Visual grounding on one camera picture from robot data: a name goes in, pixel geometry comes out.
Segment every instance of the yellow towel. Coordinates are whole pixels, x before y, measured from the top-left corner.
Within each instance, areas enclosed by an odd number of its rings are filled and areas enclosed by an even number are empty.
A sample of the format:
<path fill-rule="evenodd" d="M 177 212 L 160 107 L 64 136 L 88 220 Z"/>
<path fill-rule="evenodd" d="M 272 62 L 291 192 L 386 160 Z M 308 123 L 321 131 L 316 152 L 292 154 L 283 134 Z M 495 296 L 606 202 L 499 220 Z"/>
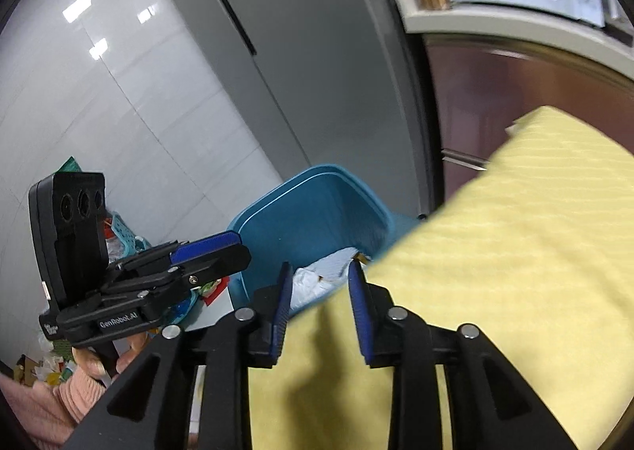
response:
<path fill-rule="evenodd" d="M 430 324 L 479 325 L 596 450 L 634 395 L 634 159 L 542 107 L 369 281 Z M 342 290 L 289 324 L 277 367 L 250 372 L 254 448 L 384 450 L 391 388 Z"/>

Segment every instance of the blue bin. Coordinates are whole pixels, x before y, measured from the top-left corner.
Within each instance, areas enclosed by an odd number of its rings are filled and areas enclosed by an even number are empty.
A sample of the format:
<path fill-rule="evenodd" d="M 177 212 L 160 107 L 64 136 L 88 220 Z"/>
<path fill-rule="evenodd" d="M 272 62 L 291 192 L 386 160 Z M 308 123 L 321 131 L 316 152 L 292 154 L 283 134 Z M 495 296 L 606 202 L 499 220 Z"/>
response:
<path fill-rule="evenodd" d="M 234 308 L 276 282 L 281 264 L 312 264 L 354 246 L 376 258 L 417 220 L 393 215 L 361 180 L 335 165 L 315 166 L 273 189 L 229 224 L 252 255 L 231 277 Z"/>

